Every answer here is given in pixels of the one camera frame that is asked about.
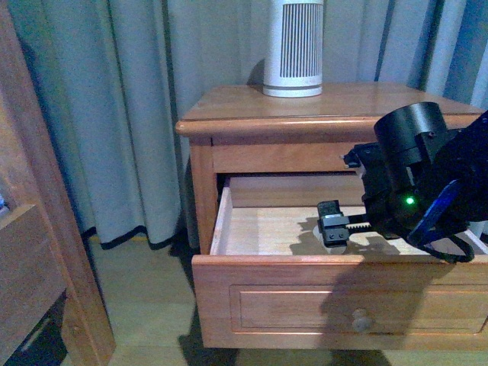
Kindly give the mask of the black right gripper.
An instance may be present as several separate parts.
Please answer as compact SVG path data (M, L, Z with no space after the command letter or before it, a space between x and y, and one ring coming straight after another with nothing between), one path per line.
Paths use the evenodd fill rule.
M421 192L420 178L428 172L438 151L455 135L435 102L398 108L374 125L375 143L354 146L344 157L358 170L362 197L372 230L386 239L407 235L421 220L430 200ZM318 228L325 247L346 247L348 220L339 202L317 204Z

